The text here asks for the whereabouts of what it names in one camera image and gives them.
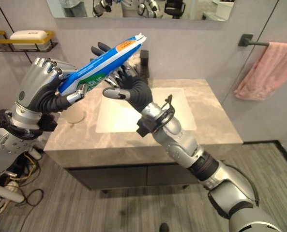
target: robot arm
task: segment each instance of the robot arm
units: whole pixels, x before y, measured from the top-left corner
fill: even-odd
[[[111,12],[113,2],[122,4],[124,17],[135,17],[137,15],[145,18],[161,18],[163,16],[156,0],[100,0],[93,7],[93,15],[100,17],[104,12]]]
[[[137,13],[145,18],[163,17],[156,0],[139,0]]]
[[[75,67],[49,58],[37,58],[26,73],[16,102],[10,110],[0,111],[0,176],[26,151],[32,151],[35,139],[57,126],[52,112],[67,109],[84,98],[85,85],[61,96],[57,88],[75,71]]]
[[[209,191],[208,198],[219,215],[229,219],[231,232],[281,231],[258,207],[257,193],[241,172],[213,158],[189,132],[183,130],[174,117],[172,96],[166,100],[169,108],[164,109],[152,102],[151,91],[143,81],[126,79],[130,81],[126,89],[107,88],[103,91],[104,96],[127,100],[142,114],[137,132],[142,137],[152,133],[168,155],[199,180]]]

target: bathroom sink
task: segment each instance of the bathroom sink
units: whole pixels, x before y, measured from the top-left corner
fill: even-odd
[[[153,101],[159,106],[163,106],[165,99],[172,94],[172,105],[176,110],[175,117],[185,130],[196,130],[196,123],[183,88],[152,88],[152,94]],[[140,118],[141,114],[134,110],[128,102],[102,96],[96,132],[135,132],[138,129],[137,122]]]

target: marble countertop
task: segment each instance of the marble countertop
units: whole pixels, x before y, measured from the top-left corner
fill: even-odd
[[[206,80],[151,80],[150,86],[184,89],[197,126],[192,133],[199,144],[242,143]],[[59,118],[45,146],[46,153],[66,168],[172,163],[151,134],[141,138],[136,132],[96,133],[104,87],[106,84],[101,83],[77,103],[86,113],[83,121],[69,124],[62,116]]]

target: blue toothpaste tube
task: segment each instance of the blue toothpaste tube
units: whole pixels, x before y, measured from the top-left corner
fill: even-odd
[[[87,91],[92,90],[106,76],[120,67],[133,53],[135,53],[141,44],[146,40],[142,34],[131,37],[98,58],[92,60],[80,70],[71,74],[68,79],[61,84],[59,92],[61,95],[67,95],[76,91],[77,86],[86,83]]]

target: soap dish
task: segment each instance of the soap dish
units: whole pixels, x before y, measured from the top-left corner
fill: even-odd
[[[58,43],[53,42],[53,31],[45,31],[46,36],[41,39],[7,39],[5,31],[0,30],[0,52],[49,52]]]

